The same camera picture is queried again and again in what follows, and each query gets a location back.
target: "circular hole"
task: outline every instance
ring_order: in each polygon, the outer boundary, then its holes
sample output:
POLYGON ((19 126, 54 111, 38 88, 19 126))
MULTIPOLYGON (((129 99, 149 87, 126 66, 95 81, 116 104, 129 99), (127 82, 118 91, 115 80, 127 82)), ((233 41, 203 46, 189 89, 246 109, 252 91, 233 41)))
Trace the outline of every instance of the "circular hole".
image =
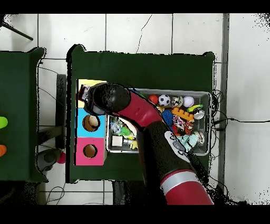
POLYGON ((87 145, 86 147, 83 148, 83 154, 87 157, 87 158, 93 158, 96 156, 98 152, 97 147, 95 147, 94 145, 90 144, 87 145))
POLYGON ((86 115, 82 121, 82 126, 88 132, 94 132, 100 126, 99 118, 93 115, 86 115))

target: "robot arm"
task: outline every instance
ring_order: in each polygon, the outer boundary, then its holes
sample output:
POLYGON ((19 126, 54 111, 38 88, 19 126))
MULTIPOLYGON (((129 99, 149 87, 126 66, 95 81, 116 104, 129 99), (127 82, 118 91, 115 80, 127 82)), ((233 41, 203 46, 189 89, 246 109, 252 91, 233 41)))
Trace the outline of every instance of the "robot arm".
POLYGON ((184 147, 153 104, 121 85, 101 83, 88 90, 85 110, 122 117, 136 127, 144 181, 152 202, 165 198, 167 204, 213 204, 184 147))

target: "green table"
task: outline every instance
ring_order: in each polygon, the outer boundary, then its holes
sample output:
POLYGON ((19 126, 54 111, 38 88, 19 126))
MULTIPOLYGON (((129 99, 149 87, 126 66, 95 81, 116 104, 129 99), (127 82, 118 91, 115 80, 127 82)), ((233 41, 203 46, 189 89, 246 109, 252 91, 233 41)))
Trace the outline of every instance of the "green table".
MULTIPOLYGON (((67 113, 66 125, 70 129, 67 130, 66 181, 143 180, 138 154, 108 153, 104 166, 73 165, 77 79, 105 80, 135 88, 211 92, 214 59, 212 52, 204 55, 124 54, 85 52, 81 45, 71 47, 67 54, 67 111, 70 113, 67 113)), ((201 156, 200 161, 208 170, 209 155, 201 156)))
POLYGON ((44 182, 35 165, 37 153, 36 69, 45 49, 0 52, 0 116, 8 125, 0 129, 0 180, 44 182))

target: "metal pole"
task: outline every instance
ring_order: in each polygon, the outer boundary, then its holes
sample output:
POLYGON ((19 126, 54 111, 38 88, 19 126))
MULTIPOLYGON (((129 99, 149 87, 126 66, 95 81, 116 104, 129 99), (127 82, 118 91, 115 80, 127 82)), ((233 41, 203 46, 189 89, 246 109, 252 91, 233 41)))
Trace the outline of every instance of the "metal pole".
POLYGON ((29 39, 29 40, 31 40, 31 41, 34 40, 32 37, 30 37, 30 36, 28 36, 28 35, 22 33, 22 32, 19 31, 19 30, 16 30, 15 28, 13 28, 12 26, 8 25, 8 24, 5 23, 5 22, 2 23, 2 26, 5 27, 5 28, 7 28, 7 29, 9 29, 9 30, 11 30, 11 31, 13 31, 13 32, 15 32, 15 33, 17 33, 17 34, 19 34, 19 35, 21 35, 21 36, 24 36, 25 38, 27 38, 27 39, 29 39))

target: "white ball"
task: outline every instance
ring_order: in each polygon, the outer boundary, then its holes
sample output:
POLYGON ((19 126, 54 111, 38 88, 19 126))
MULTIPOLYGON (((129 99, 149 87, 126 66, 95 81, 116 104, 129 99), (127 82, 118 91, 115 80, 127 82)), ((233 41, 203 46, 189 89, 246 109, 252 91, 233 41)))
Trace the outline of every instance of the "white ball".
POLYGON ((183 103, 184 107, 192 107, 193 104, 194 104, 193 97, 189 97, 189 96, 184 97, 184 103, 183 103))
POLYGON ((171 102, 171 99, 168 95, 161 95, 159 98, 158 98, 158 103, 159 105, 161 106, 167 106, 169 105, 171 102))
POLYGON ((172 97, 171 98, 171 107, 181 107, 183 105, 183 97, 172 97))

